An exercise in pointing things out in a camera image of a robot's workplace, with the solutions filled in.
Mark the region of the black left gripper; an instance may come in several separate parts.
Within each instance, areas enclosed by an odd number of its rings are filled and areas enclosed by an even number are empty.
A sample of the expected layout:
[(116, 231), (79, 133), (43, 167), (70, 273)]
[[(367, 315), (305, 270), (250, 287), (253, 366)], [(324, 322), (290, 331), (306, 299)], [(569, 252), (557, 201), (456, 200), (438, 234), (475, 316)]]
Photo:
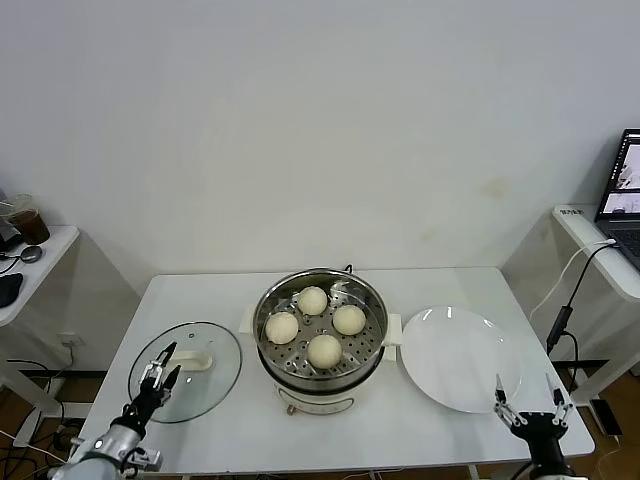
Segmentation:
[(144, 368), (140, 379), (140, 392), (123, 410), (123, 420), (126, 423), (145, 426), (155, 411), (160, 409), (171, 397), (171, 392), (181, 371), (181, 365), (176, 365), (162, 384), (161, 380), (176, 346), (176, 342), (170, 343)]

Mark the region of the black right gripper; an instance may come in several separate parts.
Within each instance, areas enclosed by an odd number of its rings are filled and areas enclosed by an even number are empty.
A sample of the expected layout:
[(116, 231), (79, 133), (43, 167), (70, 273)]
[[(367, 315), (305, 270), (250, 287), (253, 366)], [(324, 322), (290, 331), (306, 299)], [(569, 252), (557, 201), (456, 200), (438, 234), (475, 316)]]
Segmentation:
[(573, 410), (549, 373), (545, 378), (555, 406), (553, 414), (516, 411), (508, 402), (500, 375), (496, 375), (494, 412), (507, 427), (514, 427), (514, 435), (527, 444), (530, 453), (560, 453), (559, 440), (566, 433), (566, 419)]

